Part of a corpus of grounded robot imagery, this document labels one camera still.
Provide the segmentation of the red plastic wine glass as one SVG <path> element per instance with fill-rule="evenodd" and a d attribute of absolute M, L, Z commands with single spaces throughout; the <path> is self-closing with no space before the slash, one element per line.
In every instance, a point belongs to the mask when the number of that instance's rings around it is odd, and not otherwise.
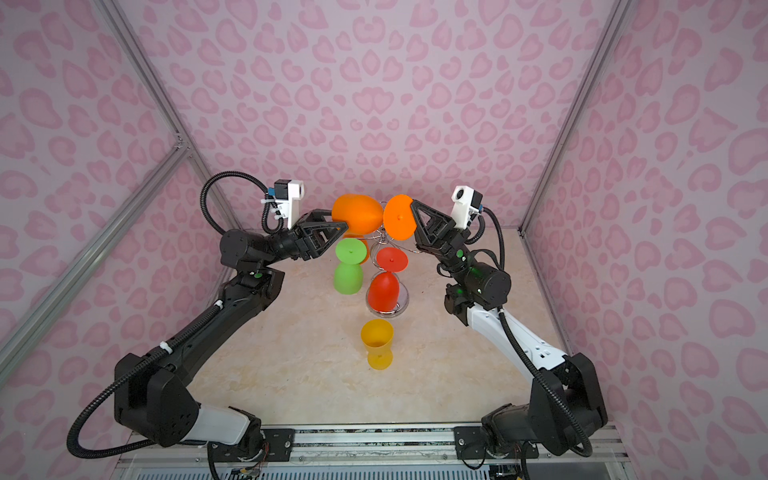
<path fill-rule="evenodd" d="M 394 247 L 385 247 L 376 255 L 380 272 L 373 278 L 367 293 L 368 306 L 375 312 L 396 316 L 406 308 L 407 289 L 398 274 L 408 266 L 408 257 Z"/>

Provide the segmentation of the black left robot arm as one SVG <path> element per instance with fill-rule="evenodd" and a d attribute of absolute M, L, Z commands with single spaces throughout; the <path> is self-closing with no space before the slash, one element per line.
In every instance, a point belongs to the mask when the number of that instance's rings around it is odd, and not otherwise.
<path fill-rule="evenodd" d="M 235 276 L 214 303 L 170 339 L 143 356 L 128 354 L 115 367 L 116 422 L 161 447 L 206 442 L 233 447 L 245 458 L 263 448 L 261 421 L 234 407 L 198 402 L 188 386 L 207 360 L 248 321 L 275 302 L 284 282 L 277 262 L 321 257 L 348 226 L 327 210 L 303 215 L 290 229 L 263 235 L 231 229 L 219 249 Z"/>

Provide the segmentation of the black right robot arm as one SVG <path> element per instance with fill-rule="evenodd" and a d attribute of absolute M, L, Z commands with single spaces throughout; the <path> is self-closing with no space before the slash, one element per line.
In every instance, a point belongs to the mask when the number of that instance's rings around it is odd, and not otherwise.
<path fill-rule="evenodd" d="M 417 249 L 433 255 L 438 273 L 450 281 L 446 311 L 489 340 L 530 380 L 527 403 L 505 404 L 482 418 L 485 450 L 496 457 L 520 455 L 524 445 L 539 444 L 553 455 L 590 457 L 592 435 L 608 422 L 593 362 L 552 346 L 506 309 L 512 281 L 501 252 L 470 249 L 467 230 L 420 201 L 410 210 Z"/>

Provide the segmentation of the yellow plastic wine glass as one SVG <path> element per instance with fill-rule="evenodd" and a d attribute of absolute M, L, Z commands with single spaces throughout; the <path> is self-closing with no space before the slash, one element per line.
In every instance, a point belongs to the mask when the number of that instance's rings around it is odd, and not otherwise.
<path fill-rule="evenodd" d="M 361 340 L 367 352 L 367 362 L 375 370 L 387 369 L 392 361 L 391 343 L 394 328 L 384 319 L 367 322 L 361 329 Z"/>

